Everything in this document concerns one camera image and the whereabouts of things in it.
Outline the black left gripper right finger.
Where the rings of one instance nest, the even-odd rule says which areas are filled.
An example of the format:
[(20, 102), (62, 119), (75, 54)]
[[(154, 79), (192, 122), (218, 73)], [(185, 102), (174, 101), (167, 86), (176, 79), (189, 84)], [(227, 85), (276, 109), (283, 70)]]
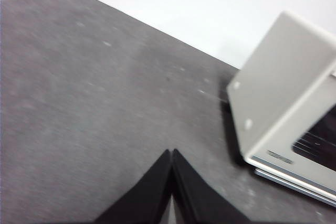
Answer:
[(177, 150), (172, 152), (173, 195), (185, 223), (249, 223)]

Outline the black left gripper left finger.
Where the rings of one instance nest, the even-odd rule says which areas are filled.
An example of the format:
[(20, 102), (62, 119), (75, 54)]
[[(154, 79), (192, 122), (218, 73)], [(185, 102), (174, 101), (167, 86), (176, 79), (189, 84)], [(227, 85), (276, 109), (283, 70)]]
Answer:
[(171, 152), (165, 150), (141, 179), (95, 223), (160, 223), (171, 196)]

